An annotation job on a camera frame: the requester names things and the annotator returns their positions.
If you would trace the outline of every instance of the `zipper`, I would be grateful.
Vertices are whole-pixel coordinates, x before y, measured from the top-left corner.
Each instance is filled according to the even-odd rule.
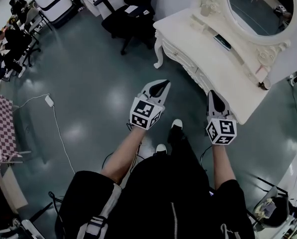
[[[174,203],[172,203],[172,208],[173,208],[174,223],[175,223],[175,228],[174,228],[174,238],[177,239],[178,220],[177,220],[177,215],[176,215],[176,210],[175,210]]]

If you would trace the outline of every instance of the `dressing table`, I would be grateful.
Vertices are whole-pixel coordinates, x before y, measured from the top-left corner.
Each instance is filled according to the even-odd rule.
[[[200,0],[200,7],[155,22],[158,62],[154,67],[162,66],[164,51],[206,94],[212,89],[219,92],[229,102],[233,119],[244,124],[268,93],[259,85],[267,82],[279,53],[291,44],[297,0],[289,26],[272,36],[258,35],[252,23],[232,7],[230,0]],[[230,50],[214,39],[218,34],[231,45]]]

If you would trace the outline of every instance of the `chair armrest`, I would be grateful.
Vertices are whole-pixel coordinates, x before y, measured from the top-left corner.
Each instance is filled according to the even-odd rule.
[[[143,15],[144,14],[144,11],[146,11],[146,10],[149,11],[149,9],[150,8],[148,6],[139,6],[134,11],[132,11],[131,13],[129,13],[127,16],[129,16],[131,18],[135,18],[137,16]]]
[[[96,0],[93,4],[94,4],[95,6],[97,6],[97,5],[99,5],[101,2],[103,2],[103,3],[106,5],[106,7],[110,10],[111,13],[115,12],[113,6],[109,3],[108,0]]]

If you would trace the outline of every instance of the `oval mirror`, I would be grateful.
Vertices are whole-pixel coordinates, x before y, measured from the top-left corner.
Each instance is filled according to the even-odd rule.
[[[233,17],[251,34],[276,35],[291,23],[293,0],[228,0]]]

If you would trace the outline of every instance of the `green floor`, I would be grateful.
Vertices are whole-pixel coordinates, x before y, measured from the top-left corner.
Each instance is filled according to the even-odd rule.
[[[126,123],[137,93],[148,82],[168,79],[172,87],[166,110],[148,131],[141,151],[148,156],[157,144],[166,144],[172,121],[180,118],[200,158],[210,145],[203,131],[206,96],[202,89],[170,59],[165,58],[163,66],[155,69],[154,50],[136,40],[131,42],[128,54],[121,56],[122,40],[111,39],[100,22],[100,17],[83,10],[58,30],[44,29],[39,37],[42,52],[35,55],[33,67],[21,79],[3,83],[0,93],[16,105],[50,93],[74,169],[98,172],[104,158],[128,134]],[[43,99],[30,101],[15,112],[14,123],[19,149],[32,150],[23,164],[13,166],[29,203],[19,213],[28,219],[50,202],[49,191],[56,196],[65,194],[73,173],[59,139],[53,110]],[[291,86],[283,80],[272,87],[247,123],[238,125],[238,137],[227,148],[249,209],[264,195],[253,176],[277,184],[296,150],[295,103]],[[203,165],[213,185],[211,151],[205,155]],[[55,218],[50,209],[35,222],[48,239],[55,238]]]

